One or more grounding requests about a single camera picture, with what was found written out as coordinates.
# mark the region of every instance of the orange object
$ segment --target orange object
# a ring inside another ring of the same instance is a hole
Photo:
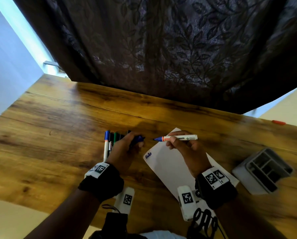
[[[279,125],[285,125],[286,122],[281,122],[281,121],[276,121],[276,120],[273,120],[273,123],[276,123],[276,124],[279,124]]]

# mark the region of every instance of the green marker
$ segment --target green marker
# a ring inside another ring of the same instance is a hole
[[[117,142],[120,139],[120,134],[118,132],[114,133],[114,141],[113,141],[113,146],[115,144],[115,142]]]

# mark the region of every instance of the blue marker cap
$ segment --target blue marker cap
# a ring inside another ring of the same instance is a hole
[[[130,143],[130,147],[134,146],[135,144],[139,142],[144,142],[145,137],[142,137],[141,135],[135,136],[134,139]]]
[[[155,141],[158,141],[158,142],[162,142],[162,141],[163,141],[163,140],[162,140],[162,137],[155,138],[154,140],[155,140]]]
[[[110,138],[110,130],[107,130],[105,132],[104,140],[109,140],[109,138]]]

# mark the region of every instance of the left hand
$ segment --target left hand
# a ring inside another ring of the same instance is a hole
[[[114,167],[120,172],[124,173],[128,170],[132,164],[136,154],[139,153],[140,148],[143,147],[144,142],[139,142],[133,147],[129,148],[131,141],[135,136],[141,135],[139,132],[130,132],[121,140],[115,142],[112,151],[106,160],[106,163],[114,165]]]

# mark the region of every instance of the hand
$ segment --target hand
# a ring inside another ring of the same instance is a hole
[[[114,165],[120,173],[126,172],[135,155],[138,154],[140,148],[144,145],[144,142],[139,142],[132,148],[129,148],[131,141],[138,135],[141,134],[139,132],[130,132],[121,140],[115,142],[106,163]]]
[[[171,132],[168,136],[189,135],[187,131]],[[191,173],[196,178],[200,173],[210,169],[212,166],[207,158],[206,152],[198,140],[181,141],[177,137],[171,137],[166,142],[170,149],[176,148],[183,156],[184,161]]]

